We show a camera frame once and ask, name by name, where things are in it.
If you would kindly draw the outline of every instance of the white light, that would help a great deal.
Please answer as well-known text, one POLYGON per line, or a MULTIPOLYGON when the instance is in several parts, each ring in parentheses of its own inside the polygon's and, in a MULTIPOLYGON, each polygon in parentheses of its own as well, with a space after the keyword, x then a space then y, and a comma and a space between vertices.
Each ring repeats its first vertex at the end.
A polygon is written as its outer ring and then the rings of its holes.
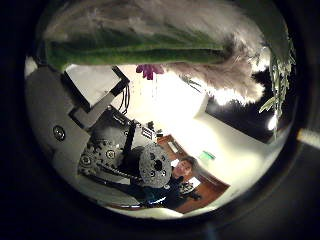
POLYGON ((201 183, 201 182, 200 182, 198 179, 196 179, 195 177, 191 178, 191 179, 189 180, 189 182, 193 184, 193 187, 194 187, 194 188, 198 187, 198 186, 200 185, 200 183, 201 183))
POLYGON ((172 167, 176 167, 177 164, 178 164, 178 162, 179 162, 179 159, 176 159, 176 160, 171 161, 171 166, 172 166, 172 167))
POLYGON ((268 130, 272 131, 277 126, 277 117, 273 115, 273 117, 268 122, 268 130))

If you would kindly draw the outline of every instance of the black screw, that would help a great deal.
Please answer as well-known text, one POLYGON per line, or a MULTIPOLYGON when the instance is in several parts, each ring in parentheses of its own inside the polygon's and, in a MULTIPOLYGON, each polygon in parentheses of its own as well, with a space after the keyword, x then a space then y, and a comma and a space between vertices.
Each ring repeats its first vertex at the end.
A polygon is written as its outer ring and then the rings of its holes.
POLYGON ((66 133, 64 131, 64 129, 59 126, 59 125, 56 125, 54 128, 53 128, 53 135, 54 137, 58 140, 58 141, 63 141, 65 138, 66 138, 66 133))

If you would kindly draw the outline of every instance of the green fabric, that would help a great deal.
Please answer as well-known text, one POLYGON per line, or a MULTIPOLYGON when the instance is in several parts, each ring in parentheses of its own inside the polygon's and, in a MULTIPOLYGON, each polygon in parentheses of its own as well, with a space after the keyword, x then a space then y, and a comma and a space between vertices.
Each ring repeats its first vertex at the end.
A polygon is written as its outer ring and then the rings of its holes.
MULTIPOLYGON (((37 30, 39 40, 53 14, 63 6, 62 0, 54 0, 48 6, 37 30)), ((288 36, 285 22, 269 0, 236 0, 265 35, 266 42, 283 62, 289 57, 288 36)), ((44 40, 45 61, 53 68, 64 71, 69 64, 120 65, 164 62, 219 63, 227 56, 228 43, 217 44, 201 32, 183 32, 166 26, 166 35, 138 35, 107 28, 90 35, 69 34, 68 42, 44 40)))
POLYGON ((165 62, 217 63, 227 51, 201 33, 170 28, 174 37, 141 36, 111 30, 72 36, 70 42, 45 42, 48 64, 63 71, 69 64, 120 65, 165 62))
POLYGON ((271 51, 283 63, 289 60, 288 29, 281 13, 270 0, 235 0, 260 28, 271 51))

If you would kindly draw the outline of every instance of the gear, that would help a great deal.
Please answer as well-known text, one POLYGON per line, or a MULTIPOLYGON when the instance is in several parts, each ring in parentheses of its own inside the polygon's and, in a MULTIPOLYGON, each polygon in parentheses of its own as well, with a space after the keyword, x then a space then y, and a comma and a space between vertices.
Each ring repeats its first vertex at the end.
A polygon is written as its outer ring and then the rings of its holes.
POLYGON ((171 177, 171 164, 167 153, 156 143, 147 145, 139 161, 139 171, 147 186, 161 188, 171 177))
POLYGON ((99 163, 105 166, 117 168, 123 160, 122 150, 112 141, 100 140, 96 152, 99 163))

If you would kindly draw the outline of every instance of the fluffy white fur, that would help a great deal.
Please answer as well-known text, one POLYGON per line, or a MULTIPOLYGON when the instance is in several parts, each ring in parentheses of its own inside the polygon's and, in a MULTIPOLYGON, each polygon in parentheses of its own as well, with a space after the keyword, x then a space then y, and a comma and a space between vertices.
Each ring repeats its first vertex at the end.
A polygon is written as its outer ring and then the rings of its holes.
POLYGON ((243 10, 226 0, 84 0, 64 6, 55 14, 44 38, 70 41, 74 33, 93 33, 100 27, 137 34, 170 34, 173 25, 186 32, 201 31, 219 43, 233 45, 230 57, 221 64, 172 63, 166 67, 177 74, 200 79, 211 94, 231 90, 243 104, 258 101, 263 86, 252 79, 252 71, 269 64, 263 51, 263 35, 243 10))

